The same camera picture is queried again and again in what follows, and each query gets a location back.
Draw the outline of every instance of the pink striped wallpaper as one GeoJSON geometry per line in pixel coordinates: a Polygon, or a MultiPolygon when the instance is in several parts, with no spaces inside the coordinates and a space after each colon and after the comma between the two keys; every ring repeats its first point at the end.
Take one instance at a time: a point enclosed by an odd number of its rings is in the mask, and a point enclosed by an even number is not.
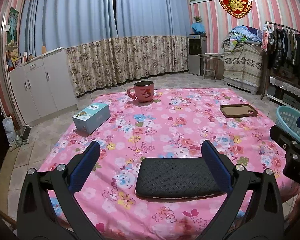
{"type": "Polygon", "coordinates": [[[200,16],[208,37],[208,52],[223,52],[221,44],[228,32],[238,26],[247,25],[263,30],[265,21],[291,26],[300,30],[300,0],[253,0],[251,11],[242,19],[228,14],[219,0],[189,5],[190,22],[200,16]]]}
{"type": "Polygon", "coordinates": [[[7,43],[7,35],[5,32],[4,35],[2,35],[2,33],[6,24],[8,24],[10,7],[15,8],[19,12],[18,23],[20,24],[23,3],[24,0],[0,0],[0,105],[5,115],[13,113],[14,107],[10,100],[11,95],[9,89],[6,86],[8,67],[7,65],[2,65],[2,56],[5,57],[4,44],[7,43]]]}

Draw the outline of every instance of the pink mug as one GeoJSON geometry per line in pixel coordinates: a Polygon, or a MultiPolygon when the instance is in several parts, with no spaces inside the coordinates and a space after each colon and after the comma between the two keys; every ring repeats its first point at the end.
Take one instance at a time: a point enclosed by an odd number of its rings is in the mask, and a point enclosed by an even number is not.
{"type": "Polygon", "coordinates": [[[128,89],[128,96],[133,100],[138,98],[140,102],[150,102],[154,95],[154,83],[152,81],[140,81],[134,84],[133,88],[128,89]],[[136,95],[130,94],[130,90],[134,89],[136,95]]]}

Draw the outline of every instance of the floral fabric cover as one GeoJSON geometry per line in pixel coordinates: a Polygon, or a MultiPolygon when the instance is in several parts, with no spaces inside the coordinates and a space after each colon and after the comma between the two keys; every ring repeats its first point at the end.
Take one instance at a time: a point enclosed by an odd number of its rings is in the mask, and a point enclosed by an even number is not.
{"type": "MultiPolygon", "coordinates": [[[[260,111],[257,117],[230,119],[220,105],[246,103],[233,90],[156,90],[154,101],[140,104],[126,93],[99,96],[109,104],[111,118],[87,137],[72,124],[53,148],[40,171],[53,170],[82,153],[92,140],[99,142],[98,163],[80,192],[79,205],[106,237],[111,239],[194,239],[223,203],[226,195],[189,201],[148,201],[135,195],[142,159],[201,157],[201,144],[209,139],[217,150],[250,171],[274,171],[282,200],[299,186],[282,174],[285,152],[270,139],[274,123],[260,111]]],[[[252,192],[246,194],[237,217],[242,217],[252,192]]],[[[66,220],[54,192],[56,214],[66,220]]]]}

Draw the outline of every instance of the phone case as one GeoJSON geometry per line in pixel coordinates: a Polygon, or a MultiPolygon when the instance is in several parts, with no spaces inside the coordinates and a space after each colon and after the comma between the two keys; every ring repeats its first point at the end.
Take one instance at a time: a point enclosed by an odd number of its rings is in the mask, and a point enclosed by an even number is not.
{"type": "Polygon", "coordinates": [[[204,158],[145,158],[141,162],[136,195],[184,199],[224,194],[204,158]]]}
{"type": "Polygon", "coordinates": [[[221,105],[220,110],[227,118],[258,116],[258,111],[249,104],[221,105]]]}

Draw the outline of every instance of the potted plant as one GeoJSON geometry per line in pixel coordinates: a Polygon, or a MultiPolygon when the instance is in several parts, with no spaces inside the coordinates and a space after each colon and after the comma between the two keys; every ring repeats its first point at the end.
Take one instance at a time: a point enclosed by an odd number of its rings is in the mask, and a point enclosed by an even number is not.
{"type": "Polygon", "coordinates": [[[200,16],[194,16],[193,17],[196,23],[201,23],[202,22],[202,18],[200,16]]]}

